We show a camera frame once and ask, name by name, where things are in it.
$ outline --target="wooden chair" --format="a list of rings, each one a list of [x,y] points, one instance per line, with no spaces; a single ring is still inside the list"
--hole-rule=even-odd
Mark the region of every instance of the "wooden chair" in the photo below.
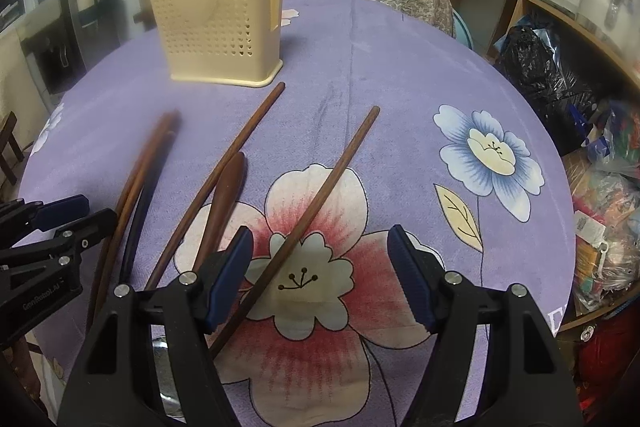
[[[17,121],[18,119],[15,117],[15,113],[11,111],[6,117],[4,117],[2,125],[0,125],[0,128],[2,128],[2,130],[0,130],[0,169],[2,169],[2,172],[4,172],[4,175],[12,185],[15,185],[18,182],[18,179],[15,177],[9,163],[4,159],[2,152],[7,144],[9,144],[11,149],[14,151],[15,157],[18,158],[18,162],[24,161],[24,154],[22,154],[22,150],[14,136],[14,128]]]

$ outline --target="yellow container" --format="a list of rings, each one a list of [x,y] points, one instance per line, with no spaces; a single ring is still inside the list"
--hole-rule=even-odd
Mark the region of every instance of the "yellow container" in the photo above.
[[[280,68],[282,0],[151,0],[174,80],[262,87]]]

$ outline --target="purple tablecloth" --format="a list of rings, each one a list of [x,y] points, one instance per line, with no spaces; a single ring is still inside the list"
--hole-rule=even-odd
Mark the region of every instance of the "purple tablecloth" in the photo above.
[[[281,277],[216,360],[245,426],[398,425],[434,337],[417,325],[386,256],[400,223],[447,269],[504,289],[521,282],[553,331],[574,271],[572,202],[553,143],[524,99],[481,57],[372,0],[284,0],[287,88],[244,147],[248,177],[225,233],[254,232],[249,288],[373,105],[382,108]],[[31,156],[25,200],[82,193],[113,207],[162,111],[183,126],[146,218],[139,289],[196,191],[273,88],[171,82],[153,31],[128,42],[64,97]],[[193,262],[204,207],[163,283]],[[36,234],[30,241],[37,239]],[[83,340],[84,293],[36,328],[68,377]],[[486,353],[479,329],[460,416],[472,414]]]

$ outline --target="brown chopstick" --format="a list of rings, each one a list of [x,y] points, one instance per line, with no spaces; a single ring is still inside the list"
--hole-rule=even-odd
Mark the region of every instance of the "brown chopstick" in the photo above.
[[[156,144],[158,142],[158,139],[164,135],[164,129],[166,128],[167,122],[169,121],[170,118],[171,116],[169,113],[165,113],[164,115],[162,115],[162,117],[156,124],[156,127],[153,129],[151,136],[148,138],[148,140],[144,144],[142,151],[140,151],[140,155],[138,155],[138,158],[136,159],[136,162],[134,163],[133,168],[129,173],[129,177],[127,178],[127,181],[125,182],[124,187],[122,188],[122,192],[120,193],[120,197],[118,198],[118,202],[114,209],[118,217],[122,215],[122,211],[127,201],[127,197],[129,196],[131,187],[133,186],[133,183],[140,172],[140,168],[142,167],[142,164],[146,161],[146,158],[148,158],[149,155],[153,154],[154,144]],[[97,263],[97,266],[95,267],[94,281],[91,286],[91,293],[89,296],[89,306],[88,306],[87,315],[86,315],[86,330],[85,330],[86,333],[89,332],[89,329],[94,323],[95,301],[98,295],[98,287],[100,286],[100,280],[102,279],[102,274],[104,272],[104,265],[107,259],[107,253],[109,251],[110,242],[111,242],[111,237],[105,238],[105,240],[102,242],[100,255],[98,256],[98,263]]]
[[[122,213],[118,216],[116,230],[113,233],[113,236],[111,237],[109,243],[109,248],[107,250],[107,255],[104,261],[102,277],[100,278],[100,284],[98,285],[98,292],[95,298],[94,318],[100,312],[102,305],[106,301],[109,284],[111,282],[111,274],[113,273],[113,266],[116,262],[116,257],[118,256],[118,249],[120,248],[120,243],[122,241],[122,238],[124,237],[124,233],[127,230],[129,218],[131,217],[131,214],[136,207],[136,202],[138,201],[138,197],[140,195],[142,187],[145,184],[146,175],[151,168],[151,165],[153,165],[154,159],[159,153],[162,142],[164,140],[164,136],[169,130],[175,127],[177,118],[177,112],[169,113],[169,115],[167,115],[167,118],[162,118],[161,125],[158,128],[158,134],[154,134],[152,143],[149,147],[149,154],[145,156],[142,163],[140,164],[140,170],[138,171],[133,184],[131,185],[131,190],[127,195]]]
[[[204,202],[209,197],[211,191],[218,183],[218,179],[220,178],[220,174],[222,174],[225,165],[229,162],[231,158],[240,150],[242,146],[247,141],[247,139],[251,136],[251,133],[258,126],[264,115],[270,110],[273,103],[278,99],[284,90],[285,84],[284,82],[280,82],[273,90],[269,93],[267,98],[260,104],[260,107],[254,112],[249,121],[242,128],[236,139],[229,146],[229,149],[226,150],[225,154],[220,158],[220,161],[213,169],[209,178],[204,182],[196,197],[193,198],[189,208],[182,216],[180,223],[178,223],[178,227],[175,229],[174,234],[169,239],[166,247],[160,254],[158,262],[156,263],[156,267],[153,272],[149,276],[148,281],[146,282],[145,290],[153,290],[158,287],[158,283],[162,279],[162,275],[164,274],[164,270],[166,270],[166,266],[171,261],[171,258],[174,256],[175,251],[180,246],[180,241],[184,237],[184,234],[187,232],[187,229],[191,226],[191,223],[195,219],[198,211],[203,206]]]
[[[229,222],[236,200],[240,197],[245,171],[244,154],[238,152],[229,160],[220,174],[220,180],[213,193],[213,200],[207,217],[207,224],[202,234],[200,247],[196,260],[193,263],[193,271],[197,272],[207,258],[207,255],[217,252]]]
[[[211,347],[209,347],[209,352],[212,359],[216,358],[217,354],[224,347],[226,342],[231,338],[231,335],[233,335],[234,332],[240,327],[240,324],[246,318],[249,311],[251,311],[251,308],[254,306],[254,304],[258,301],[260,295],[262,295],[262,293],[267,289],[267,286],[269,285],[271,280],[275,277],[282,265],[289,258],[295,246],[303,238],[306,229],[308,229],[309,225],[311,225],[311,222],[318,215],[318,212],[322,208],[322,205],[324,204],[326,199],[331,194],[331,191],[334,190],[335,185],[340,180],[340,177],[348,167],[349,162],[351,161],[355,153],[358,151],[360,145],[362,144],[362,141],[367,136],[369,129],[371,129],[371,126],[376,121],[379,113],[380,108],[377,105],[371,108],[371,111],[369,111],[367,118],[365,118],[356,134],[354,134],[347,148],[342,153],[342,156],[340,156],[338,163],[335,165],[334,169],[331,171],[328,178],[324,181],[324,183],[320,187],[320,190],[318,190],[318,193],[311,201],[311,204],[309,204],[308,208],[302,214],[302,217],[300,217],[300,220],[296,223],[295,227],[293,227],[291,233],[287,235],[284,243],[278,249],[276,255],[273,256],[260,277],[258,277],[258,280],[246,294],[244,299],[240,302],[236,313],[231,316],[224,328],[222,328],[222,331],[220,331],[220,334],[213,341],[213,344],[211,344]]]

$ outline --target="pink flower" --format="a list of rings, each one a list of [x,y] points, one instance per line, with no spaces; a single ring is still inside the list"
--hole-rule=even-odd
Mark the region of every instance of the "pink flower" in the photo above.
[[[238,203],[222,247],[241,225],[254,234],[254,259],[241,294],[258,279],[330,172],[316,164],[286,172],[269,190],[265,215]],[[205,206],[178,248],[179,271],[193,266],[208,213]],[[364,188],[348,169],[216,358],[223,383],[250,380],[255,410],[272,426],[307,427],[355,415],[369,396],[363,339],[404,349],[429,336],[415,322],[386,254],[387,231],[363,235],[367,214]]]

